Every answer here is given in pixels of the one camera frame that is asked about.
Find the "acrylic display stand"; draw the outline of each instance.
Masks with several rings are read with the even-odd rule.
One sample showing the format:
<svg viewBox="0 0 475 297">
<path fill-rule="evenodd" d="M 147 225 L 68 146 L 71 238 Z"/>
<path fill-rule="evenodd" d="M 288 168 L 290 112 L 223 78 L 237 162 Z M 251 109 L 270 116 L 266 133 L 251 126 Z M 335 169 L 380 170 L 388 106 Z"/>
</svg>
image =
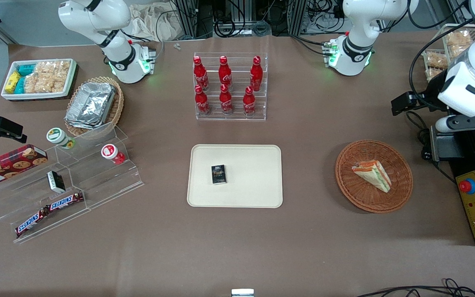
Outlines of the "acrylic display stand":
<svg viewBox="0 0 475 297">
<path fill-rule="evenodd" d="M 142 186 L 138 169 L 129 159 L 124 145 L 127 138 L 117 126 L 105 124 L 76 137 L 70 150 L 59 146 L 46 150 L 47 163 L 0 182 L 0 222 L 10 225 L 9 238 L 15 239 L 15 243 L 23 243 Z M 124 152 L 124 163 L 115 165 L 102 157 L 100 150 L 107 143 Z M 56 171 L 63 177 L 66 192 L 58 194 L 50 189 L 49 171 Z M 52 212 L 16 239 L 15 228 L 41 207 L 78 191 L 83 192 L 83 201 Z"/>
<path fill-rule="evenodd" d="M 208 81 L 210 89 L 205 92 L 208 97 L 211 113 L 207 116 L 199 114 L 197 106 L 195 116 L 198 120 L 266 120 L 267 117 L 267 73 L 269 69 L 269 59 L 267 53 L 203 53 L 196 52 L 194 56 L 200 56 L 203 65 L 208 72 Z M 228 58 L 228 66 L 232 70 L 232 106 L 234 112 L 231 115 L 224 115 L 219 101 L 221 93 L 221 83 L 219 82 L 219 57 Z M 256 113 L 252 117 L 245 117 L 243 113 L 243 96 L 245 88 L 250 85 L 250 68 L 252 67 L 252 58 L 261 57 L 261 67 L 263 69 L 263 79 L 261 88 L 254 92 L 256 96 Z"/>
</svg>

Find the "brown table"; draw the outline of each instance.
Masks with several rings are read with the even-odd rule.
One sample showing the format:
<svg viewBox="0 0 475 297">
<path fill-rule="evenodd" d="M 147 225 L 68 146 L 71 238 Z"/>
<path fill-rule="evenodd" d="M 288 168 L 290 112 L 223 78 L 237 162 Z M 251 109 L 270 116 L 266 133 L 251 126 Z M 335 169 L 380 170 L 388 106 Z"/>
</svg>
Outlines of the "brown table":
<svg viewBox="0 0 475 297">
<path fill-rule="evenodd" d="M 440 285 L 441 278 L 475 289 L 475 247 L 457 190 L 421 160 L 416 128 L 390 111 L 390 100 L 409 89 L 411 59 L 433 34 L 382 34 L 371 64 L 356 77 L 325 69 L 320 56 L 289 38 L 181 42 L 181 51 L 166 44 L 154 75 L 122 85 L 119 126 L 146 184 L 22 245 L 0 224 L 0 296 L 209 297 L 254 288 L 259 297 L 347 297 Z M 229 50 L 269 53 L 266 122 L 196 121 L 193 53 Z M 74 58 L 77 85 L 111 76 L 96 46 L 9 52 L 11 61 Z M 423 70 L 419 62 L 420 88 Z M 66 104 L 0 98 L 0 116 L 22 124 L 30 143 L 50 147 L 45 133 L 63 127 Z M 401 210 L 368 214 L 341 194 L 334 163 L 359 139 L 385 141 L 409 162 L 414 191 Z M 278 145 L 283 205 L 190 207 L 190 150 L 198 143 Z M 18 145 L 0 139 L 0 153 Z"/>
</svg>

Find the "red bottle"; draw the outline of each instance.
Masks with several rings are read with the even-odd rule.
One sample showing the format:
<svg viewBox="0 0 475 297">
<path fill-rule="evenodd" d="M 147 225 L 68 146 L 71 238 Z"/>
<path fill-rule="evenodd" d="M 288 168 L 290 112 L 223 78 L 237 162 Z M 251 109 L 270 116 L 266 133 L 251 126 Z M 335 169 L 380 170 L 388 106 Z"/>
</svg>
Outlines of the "red bottle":
<svg viewBox="0 0 475 297">
<path fill-rule="evenodd" d="M 195 103 L 198 106 L 199 114 L 207 116 L 210 113 L 210 105 L 208 104 L 208 98 L 203 92 L 203 88 L 200 85 L 195 87 Z"/>
<path fill-rule="evenodd" d="M 232 70 L 228 66 L 226 56 L 219 57 L 219 81 L 221 85 L 226 85 L 228 90 L 232 90 Z"/>
<path fill-rule="evenodd" d="M 252 93 L 252 87 L 245 89 L 245 96 L 243 96 L 243 111 L 246 117 L 254 116 L 256 112 L 256 97 Z"/>
<path fill-rule="evenodd" d="M 250 86 L 254 92 L 260 90 L 262 79 L 263 69 L 261 69 L 261 58 L 260 56 L 254 56 L 254 59 L 252 59 L 252 68 L 250 69 Z"/>
<path fill-rule="evenodd" d="M 221 85 L 221 94 L 219 94 L 219 101 L 221 101 L 221 109 L 224 115 L 231 115 L 234 112 L 232 108 L 232 95 L 228 91 L 227 85 Z"/>
<path fill-rule="evenodd" d="M 198 85 L 203 88 L 203 91 L 207 91 L 209 89 L 208 73 L 206 73 L 206 69 L 201 63 L 200 56 L 194 57 L 194 76 Z"/>
</svg>

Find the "wicker basket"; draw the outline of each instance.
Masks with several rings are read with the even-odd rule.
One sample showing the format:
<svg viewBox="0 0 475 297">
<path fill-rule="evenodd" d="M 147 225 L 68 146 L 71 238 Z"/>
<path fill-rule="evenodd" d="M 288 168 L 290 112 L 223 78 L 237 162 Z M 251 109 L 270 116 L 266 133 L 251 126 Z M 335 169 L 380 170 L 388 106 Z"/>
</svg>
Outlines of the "wicker basket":
<svg viewBox="0 0 475 297">
<path fill-rule="evenodd" d="M 109 115 L 107 117 L 106 123 L 113 122 L 116 125 L 118 123 L 118 120 L 120 120 L 122 108 L 124 107 L 124 94 L 122 93 L 122 90 L 120 89 L 120 86 L 118 85 L 118 83 L 112 78 L 102 77 L 102 76 L 91 78 L 86 82 L 87 83 L 109 83 L 115 87 L 116 92 L 115 92 L 115 96 L 113 97 L 113 104 L 111 104 L 111 109 L 109 109 Z M 78 93 L 78 91 L 80 90 L 82 86 L 83 84 L 81 84 L 74 91 L 73 95 L 71 96 L 71 100 L 69 101 L 69 104 L 67 106 L 67 110 L 69 110 L 69 108 L 71 107 L 71 104 L 74 101 L 74 97 L 76 96 L 76 94 Z M 71 132 L 71 134 L 74 135 L 75 137 L 77 137 L 78 135 L 82 135 L 83 133 L 88 132 L 90 130 L 90 129 L 73 127 L 70 124 L 68 124 L 68 122 L 66 122 L 66 127 L 67 127 L 67 130 Z"/>
<path fill-rule="evenodd" d="M 392 181 L 388 193 L 353 172 L 355 163 L 369 160 L 380 161 L 388 173 Z M 361 140 L 347 145 L 337 158 L 335 175 L 338 186 L 349 201 L 377 214 L 400 209 L 412 194 L 413 177 L 408 163 L 394 148 L 380 141 Z"/>
</svg>

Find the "red emergency stop button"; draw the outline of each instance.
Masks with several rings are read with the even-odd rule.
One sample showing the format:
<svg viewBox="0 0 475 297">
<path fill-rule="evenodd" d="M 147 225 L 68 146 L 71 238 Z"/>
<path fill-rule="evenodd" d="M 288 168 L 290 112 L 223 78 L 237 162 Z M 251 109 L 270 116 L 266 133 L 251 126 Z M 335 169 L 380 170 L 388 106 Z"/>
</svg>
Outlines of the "red emergency stop button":
<svg viewBox="0 0 475 297">
<path fill-rule="evenodd" d="M 461 192 L 467 194 L 475 193 L 475 181 L 473 181 L 472 179 L 465 179 L 464 181 L 461 181 L 458 187 Z"/>
</svg>

